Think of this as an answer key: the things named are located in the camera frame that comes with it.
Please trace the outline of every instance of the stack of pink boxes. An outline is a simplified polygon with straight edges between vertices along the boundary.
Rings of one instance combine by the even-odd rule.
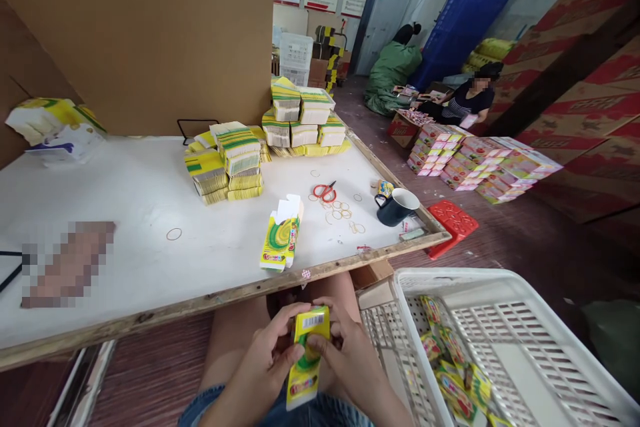
[[[473,135],[460,127],[427,123],[415,141],[407,165],[416,175],[438,177],[467,137]]]
[[[509,137],[492,137],[512,149],[497,170],[478,185],[477,192],[490,203],[504,203],[519,197],[540,179],[548,177],[562,165],[536,152],[528,145]]]
[[[512,148],[495,138],[468,137],[440,175],[455,191],[475,190],[478,185],[498,170],[498,165],[511,153]]]

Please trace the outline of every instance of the dark blue mug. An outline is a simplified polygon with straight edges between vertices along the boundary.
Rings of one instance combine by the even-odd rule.
[[[379,198],[383,199],[383,203],[378,202]],[[388,227],[395,227],[420,208],[418,197],[405,189],[393,189],[389,197],[378,193],[373,199],[378,204],[378,220]]]

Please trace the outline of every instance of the red plastic stool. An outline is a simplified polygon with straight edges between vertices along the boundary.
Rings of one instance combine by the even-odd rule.
[[[449,200],[439,201],[428,207],[427,210],[452,236],[451,240],[447,240],[429,250],[429,258],[431,260],[436,260],[442,254],[448,252],[454,245],[462,242],[471,235],[471,232],[478,228],[475,218]]]

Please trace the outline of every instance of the red scissors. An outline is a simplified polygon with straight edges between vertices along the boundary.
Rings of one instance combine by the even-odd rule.
[[[331,182],[331,185],[316,185],[313,188],[313,196],[316,198],[319,198],[325,203],[331,203],[338,196],[335,193],[335,190],[333,189],[334,185],[335,185],[335,180]],[[322,192],[316,193],[319,188],[322,188]]]

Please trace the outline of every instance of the wooden table edge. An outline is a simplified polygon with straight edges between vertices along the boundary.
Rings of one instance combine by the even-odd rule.
[[[397,187],[404,187],[393,172],[391,172],[349,128],[347,128],[347,136],[351,140],[351,143],[363,153],[376,170],[384,174],[386,180],[393,182]],[[389,247],[371,250],[363,254],[325,262],[304,269],[311,274],[310,278],[303,277],[303,269],[285,270],[282,274],[277,274],[266,280],[259,280],[244,286],[213,292],[190,300],[147,310],[146,312],[139,312],[138,314],[109,320],[94,326],[4,348],[0,350],[0,372],[48,358],[59,352],[67,352],[100,342],[106,342],[107,340],[137,333],[144,329],[170,322],[171,320],[178,320],[185,316],[215,310],[222,306],[231,305],[255,296],[278,292],[279,290],[295,287],[309,281],[320,280],[340,272],[366,266],[375,261],[386,260],[416,250],[423,250],[451,239],[451,234],[445,230],[424,206],[421,205],[417,210],[417,215],[425,223],[427,229],[434,233],[429,233],[426,236]]]

